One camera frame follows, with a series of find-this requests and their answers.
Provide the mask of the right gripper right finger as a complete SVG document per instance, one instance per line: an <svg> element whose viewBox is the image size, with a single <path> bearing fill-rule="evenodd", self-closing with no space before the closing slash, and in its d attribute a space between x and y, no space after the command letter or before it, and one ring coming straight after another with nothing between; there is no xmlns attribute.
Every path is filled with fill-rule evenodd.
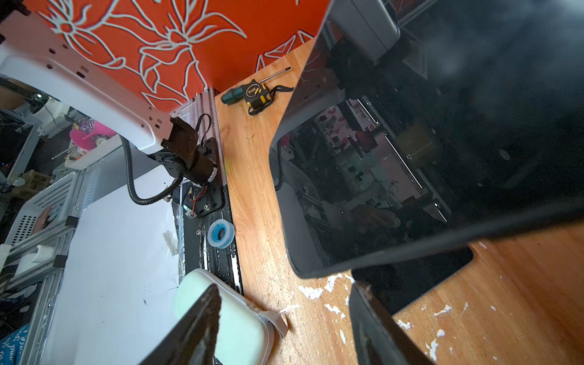
<svg viewBox="0 0 584 365"><path fill-rule="evenodd" d="M356 281L349 297L354 346L359 364L431 364L372 293Z"/></svg>

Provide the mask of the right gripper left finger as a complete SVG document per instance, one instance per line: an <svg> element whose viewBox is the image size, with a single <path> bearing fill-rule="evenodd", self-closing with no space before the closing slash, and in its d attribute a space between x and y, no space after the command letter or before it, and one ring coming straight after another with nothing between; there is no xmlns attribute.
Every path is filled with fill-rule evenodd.
<svg viewBox="0 0 584 365"><path fill-rule="evenodd" d="M221 296L209 286L141 365L213 364Z"/></svg>

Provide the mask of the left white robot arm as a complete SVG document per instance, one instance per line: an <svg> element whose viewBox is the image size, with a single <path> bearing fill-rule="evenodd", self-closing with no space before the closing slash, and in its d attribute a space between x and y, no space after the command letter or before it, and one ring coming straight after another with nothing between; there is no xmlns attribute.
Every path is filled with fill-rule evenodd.
<svg viewBox="0 0 584 365"><path fill-rule="evenodd" d="M171 195L184 179L210 185L217 164L200 151L199 126L150 106L66 45L21 1L1 3L1 73L56 97L121 138L126 185L138 205ZM172 184L150 198L135 190L131 148L162 164Z"/></svg>

